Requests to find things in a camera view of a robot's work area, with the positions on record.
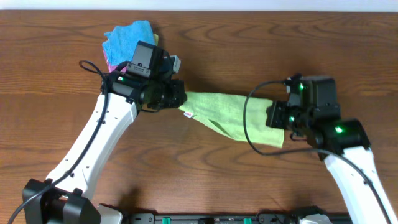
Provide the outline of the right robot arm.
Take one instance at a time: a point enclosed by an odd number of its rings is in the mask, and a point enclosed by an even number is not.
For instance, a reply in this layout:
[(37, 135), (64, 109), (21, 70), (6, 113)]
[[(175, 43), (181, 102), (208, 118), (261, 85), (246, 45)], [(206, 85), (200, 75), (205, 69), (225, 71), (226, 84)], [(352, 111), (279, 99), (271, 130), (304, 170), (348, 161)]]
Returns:
[(353, 223), (397, 223), (377, 174), (368, 136), (357, 119), (342, 119), (338, 103), (324, 105), (275, 101), (266, 109), (266, 125), (304, 136), (319, 149)]

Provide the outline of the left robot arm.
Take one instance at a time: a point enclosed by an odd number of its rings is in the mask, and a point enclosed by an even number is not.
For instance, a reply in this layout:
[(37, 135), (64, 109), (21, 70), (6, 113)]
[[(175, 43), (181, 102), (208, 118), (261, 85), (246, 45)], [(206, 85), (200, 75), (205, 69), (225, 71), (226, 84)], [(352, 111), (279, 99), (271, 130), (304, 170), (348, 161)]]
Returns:
[(128, 215), (111, 205), (92, 204), (98, 179), (122, 134), (143, 111), (178, 108), (187, 100), (184, 82), (173, 79), (181, 61), (164, 49), (138, 42), (130, 61), (100, 75), (101, 93), (87, 124), (62, 161), (43, 181), (30, 179), (20, 211), (27, 223), (124, 223)]

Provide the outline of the light green cloth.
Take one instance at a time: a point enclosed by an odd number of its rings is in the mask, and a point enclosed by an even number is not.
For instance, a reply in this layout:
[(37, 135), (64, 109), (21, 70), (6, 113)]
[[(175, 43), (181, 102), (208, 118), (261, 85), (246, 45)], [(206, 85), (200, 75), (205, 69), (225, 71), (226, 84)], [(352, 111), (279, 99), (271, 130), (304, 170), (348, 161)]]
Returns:
[(244, 129), (247, 129), (251, 142), (281, 148), (284, 130), (266, 126), (266, 109), (272, 101), (251, 97), (244, 117), (245, 100), (241, 95), (188, 92), (187, 101), (179, 109), (186, 117), (235, 141), (246, 141)]

